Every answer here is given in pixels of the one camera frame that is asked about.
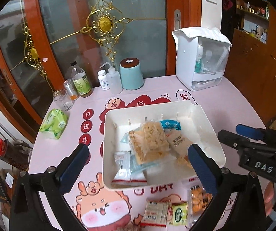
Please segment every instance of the glass bottle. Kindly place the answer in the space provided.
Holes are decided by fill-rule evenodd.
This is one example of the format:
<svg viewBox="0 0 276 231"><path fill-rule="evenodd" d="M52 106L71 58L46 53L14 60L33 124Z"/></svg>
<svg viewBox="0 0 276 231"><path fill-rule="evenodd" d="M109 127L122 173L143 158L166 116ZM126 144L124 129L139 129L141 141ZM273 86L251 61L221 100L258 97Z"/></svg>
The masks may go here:
<svg viewBox="0 0 276 231"><path fill-rule="evenodd" d="M81 97L88 97L92 94L92 87L88 81L85 71L80 68L76 61L71 63L72 80Z"/></svg>

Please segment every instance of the jar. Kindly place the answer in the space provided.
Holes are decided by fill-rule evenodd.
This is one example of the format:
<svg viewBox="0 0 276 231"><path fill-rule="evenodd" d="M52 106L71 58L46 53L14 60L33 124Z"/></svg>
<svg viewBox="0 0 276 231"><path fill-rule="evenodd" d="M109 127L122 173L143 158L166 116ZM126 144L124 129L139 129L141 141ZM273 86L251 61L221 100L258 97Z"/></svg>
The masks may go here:
<svg viewBox="0 0 276 231"><path fill-rule="evenodd" d="M143 76L137 58L126 58L121 61L120 75L123 88L136 90L143 86Z"/></svg>
<svg viewBox="0 0 276 231"><path fill-rule="evenodd" d="M24 150L23 146L12 145L7 139L2 140L0 138L0 160L19 170L26 170L29 166L28 155L29 151Z"/></svg>

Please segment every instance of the white cloth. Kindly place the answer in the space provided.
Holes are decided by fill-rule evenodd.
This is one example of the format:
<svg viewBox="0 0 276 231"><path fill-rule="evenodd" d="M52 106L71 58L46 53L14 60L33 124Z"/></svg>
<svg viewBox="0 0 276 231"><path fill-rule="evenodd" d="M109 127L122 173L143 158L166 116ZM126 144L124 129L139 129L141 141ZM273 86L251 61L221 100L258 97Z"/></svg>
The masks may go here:
<svg viewBox="0 0 276 231"><path fill-rule="evenodd" d="M198 36L213 39L216 41L226 42L232 47L229 39L223 35L218 28L203 28L203 27L189 27L189 28L181 28L178 30L172 31L172 35L175 41L176 51L179 45L179 36L181 34L185 34L188 38L195 38Z"/></svg>

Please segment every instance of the plastic squeeze bottle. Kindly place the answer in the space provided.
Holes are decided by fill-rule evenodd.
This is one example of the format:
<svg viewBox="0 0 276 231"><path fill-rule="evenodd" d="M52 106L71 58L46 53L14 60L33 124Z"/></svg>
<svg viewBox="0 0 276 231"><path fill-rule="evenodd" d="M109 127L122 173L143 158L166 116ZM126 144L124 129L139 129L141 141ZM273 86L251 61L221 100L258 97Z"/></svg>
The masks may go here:
<svg viewBox="0 0 276 231"><path fill-rule="evenodd" d="M72 80L75 87L81 97L88 97L92 94L92 87L86 77L85 71L77 65L74 61L71 63L72 66Z"/></svg>
<svg viewBox="0 0 276 231"><path fill-rule="evenodd" d="M121 83L121 77L119 71L116 71L114 67L111 66L110 62L106 62L101 65L99 68L109 64L110 68L108 69L107 80L109 84L109 88L112 94L119 94L122 92L123 87Z"/></svg>

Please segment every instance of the round table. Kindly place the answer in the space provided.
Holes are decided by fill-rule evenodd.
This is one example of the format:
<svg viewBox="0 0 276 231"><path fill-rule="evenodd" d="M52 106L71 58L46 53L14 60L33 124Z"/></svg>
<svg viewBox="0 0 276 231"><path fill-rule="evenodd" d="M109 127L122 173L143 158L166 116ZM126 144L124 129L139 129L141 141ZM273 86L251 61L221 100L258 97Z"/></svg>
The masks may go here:
<svg viewBox="0 0 276 231"><path fill-rule="evenodd" d="M42 173L49 166L57 166L64 157L72 153L79 143L89 145L91 157L71 192L64 196L88 230L110 231L117 226L139 224L145 211L147 198L159 200L168 198L172 202L187 201L187 190L182 187L181 182L125 191L109 191L102 184L105 114L115 108L179 100L191 100L192 103L201 105L216 134L222 129L235 132L238 124L254 128L265 127L249 102L225 77L218 86L195 92L189 91L176 76L145 79L142 88L134 91L123 90L118 95L97 87L91 96L80 97L75 101L74 106L69 110L70 116L66 129L59 140L45 139L42 133L38 133L29 173ZM56 108L54 102L48 111L53 108ZM233 173L248 174L248 171L238 166L237 151L223 144L222 148L227 160L225 167ZM261 177L259 179L264 192L268 180ZM94 190L97 185L100 186L99 190ZM61 229L43 192L40 192L40 197L51 224ZM232 195L230 206L227 206L216 229L224 225L234 199L235 195ZM95 212L95 208L100 209L100 207L105 211ZM147 227L144 230L153 229L158 228ZM167 225L167 229L187 230L185 226L171 225Z"/></svg>

